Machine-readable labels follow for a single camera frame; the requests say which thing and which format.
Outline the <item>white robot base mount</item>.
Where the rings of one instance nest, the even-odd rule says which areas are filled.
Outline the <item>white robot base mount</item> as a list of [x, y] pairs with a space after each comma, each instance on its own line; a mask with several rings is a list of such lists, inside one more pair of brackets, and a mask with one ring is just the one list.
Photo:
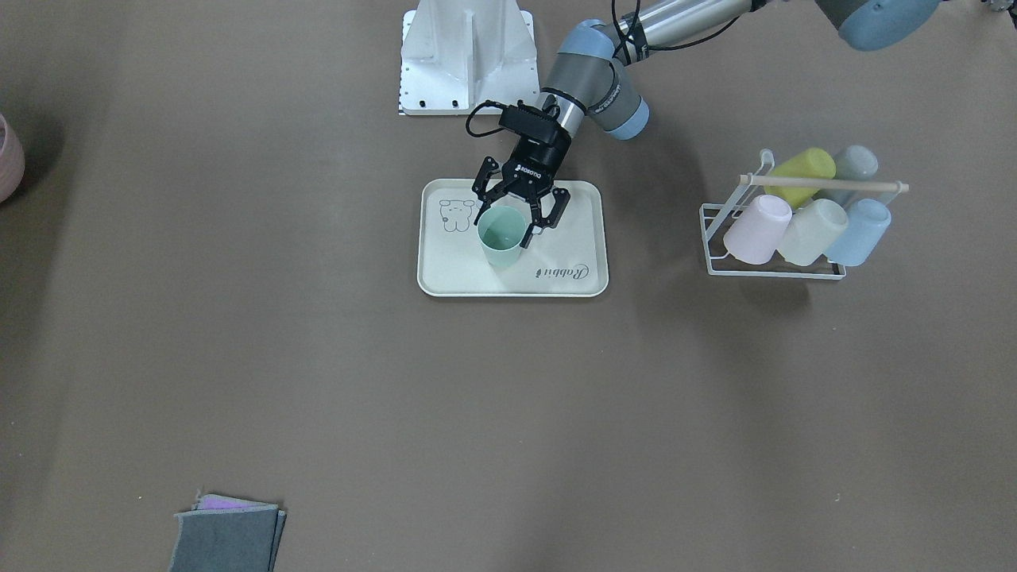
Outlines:
[[402, 21], [399, 112], [464, 115], [539, 94], [534, 19], [516, 1], [420, 1]]

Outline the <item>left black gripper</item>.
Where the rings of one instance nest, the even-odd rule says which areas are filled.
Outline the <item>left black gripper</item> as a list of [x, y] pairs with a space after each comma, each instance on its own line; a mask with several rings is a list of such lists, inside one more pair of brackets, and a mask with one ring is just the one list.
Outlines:
[[[527, 249], [538, 229], [556, 228], [570, 202], [566, 188], [556, 185], [557, 170], [562, 166], [573, 138], [566, 131], [516, 131], [519, 141], [508, 159], [499, 164], [493, 157], [486, 157], [478, 169], [472, 191], [479, 207], [473, 224], [497, 201], [512, 196], [530, 207], [531, 223], [520, 240], [520, 247]], [[495, 174], [501, 178], [493, 187], [490, 180]], [[550, 214], [542, 211], [543, 201], [552, 198]]]

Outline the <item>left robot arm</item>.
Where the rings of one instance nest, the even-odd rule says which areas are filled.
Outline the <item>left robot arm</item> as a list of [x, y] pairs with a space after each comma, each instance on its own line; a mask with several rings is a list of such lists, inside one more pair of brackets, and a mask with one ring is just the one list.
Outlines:
[[721, 35], [762, 1], [661, 1], [614, 12], [610, 21], [587, 19], [569, 32], [555, 65], [539, 90], [537, 105], [487, 100], [482, 108], [499, 112], [498, 131], [519, 141], [505, 162], [487, 157], [472, 189], [477, 217], [498, 201], [513, 196], [529, 206], [520, 246], [533, 235], [559, 224], [570, 192], [555, 185], [582, 120], [591, 119], [617, 140], [631, 140], [649, 122], [645, 99], [632, 84], [629, 66], [655, 53], [691, 48]]

